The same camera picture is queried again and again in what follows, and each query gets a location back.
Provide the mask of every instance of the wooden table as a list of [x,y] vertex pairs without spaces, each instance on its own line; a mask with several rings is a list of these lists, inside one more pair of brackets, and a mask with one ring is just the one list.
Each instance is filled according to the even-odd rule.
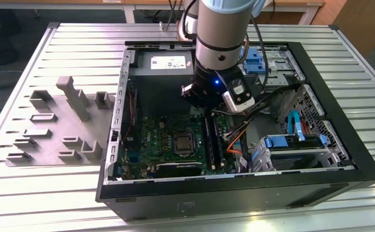
[[[285,18],[292,17],[288,13],[299,13],[297,23],[311,24],[316,11],[323,5],[324,0],[275,0],[275,12],[277,17],[284,19],[279,23],[285,24]],[[0,0],[0,9],[118,9],[125,13],[126,23],[134,23],[134,10],[169,10],[169,5],[168,0]],[[261,18],[268,17],[267,12],[271,11],[273,11],[272,4],[263,9]]]

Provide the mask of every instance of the black cable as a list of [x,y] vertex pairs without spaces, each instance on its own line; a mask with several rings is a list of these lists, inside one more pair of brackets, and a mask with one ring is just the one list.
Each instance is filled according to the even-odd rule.
[[255,23],[255,21],[252,20],[253,23],[253,27],[256,30],[256,34],[257,34],[257,38],[259,38],[259,43],[260,43],[260,47],[261,47],[261,51],[263,51],[263,62],[264,62],[264,80],[263,80],[263,88],[265,86],[267,83],[267,79],[269,77],[269,65],[267,63],[267,57],[265,57],[265,50],[264,50],[264,45],[263,45],[263,36],[260,35],[260,31],[259,31],[259,27]]
[[259,113],[261,110],[264,110],[269,105],[272,100],[275,99],[275,97],[281,94],[283,92],[288,91],[288,90],[293,90],[297,89],[300,87],[300,84],[292,84],[284,87],[280,87],[277,89],[275,89],[273,92],[271,92],[268,95],[265,95],[256,103],[253,108],[251,109],[251,111],[247,114],[247,117],[244,119],[244,121],[241,122],[241,124],[236,127],[236,129],[232,130],[232,132],[229,132],[227,134],[227,138],[232,137],[236,133],[241,132],[245,128],[245,126],[249,124],[249,122],[253,120],[253,115],[256,113]]
[[267,21],[267,24],[269,24],[271,20],[273,19],[273,15],[275,15],[275,9],[276,9],[276,3],[275,0],[272,0],[272,11],[271,11],[271,16],[269,16],[269,20]]
[[183,31],[183,35],[187,38],[187,25],[185,25],[185,21],[187,21],[187,15],[188,15],[188,11],[192,8],[193,4],[195,4],[196,0],[191,1],[189,5],[185,8],[184,14],[183,14],[183,21],[181,21],[181,31]]
[[169,5],[171,11],[169,11],[168,24],[166,24],[165,31],[168,31],[168,26],[169,26],[171,20],[172,20],[172,16],[175,16],[175,23],[176,23],[176,20],[177,20],[176,14],[175,14],[176,1],[173,2],[173,6],[172,6],[171,0],[168,0],[168,5]]

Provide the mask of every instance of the metal workbench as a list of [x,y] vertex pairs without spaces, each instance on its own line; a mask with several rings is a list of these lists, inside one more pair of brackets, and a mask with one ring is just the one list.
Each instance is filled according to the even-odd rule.
[[[375,71],[339,31],[327,26],[260,25],[265,41],[301,42],[375,159]],[[85,93],[114,93],[125,40],[176,40],[156,24],[60,24],[48,28],[0,114],[0,230],[6,231],[374,231],[375,185],[312,208],[145,220],[125,223],[94,202],[98,166],[17,167],[4,164],[28,118],[34,89],[57,94],[60,75]],[[256,40],[252,27],[251,40]]]

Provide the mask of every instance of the blue clip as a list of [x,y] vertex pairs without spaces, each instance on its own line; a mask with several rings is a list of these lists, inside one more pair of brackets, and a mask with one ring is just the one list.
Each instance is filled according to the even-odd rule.
[[255,153],[252,154],[251,161],[253,161],[253,159],[256,158],[257,155],[259,155],[259,150],[256,150]]
[[[295,129],[296,129],[295,132],[293,132],[293,128],[292,128],[292,119],[295,119]],[[297,135],[299,141],[304,141],[300,118],[299,118],[299,113],[296,110],[291,110],[289,114],[288,114],[288,134],[293,134],[293,133]]]
[[319,136],[319,140],[320,140],[323,146],[327,146],[327,144],[328,144],[328,137],[321,134],[321,135]]
[[272,142],[271,142],[271,139],[269,139],[269,138],[265,138],[265,139],[264,139],[264,144],[265,144],[265,147],[267,147],[267,148],[272,147]]
[[287,147],[288,146],[288,142],[285,141],[284,136],[271,136],[269,139],[272,141],[273,147]]

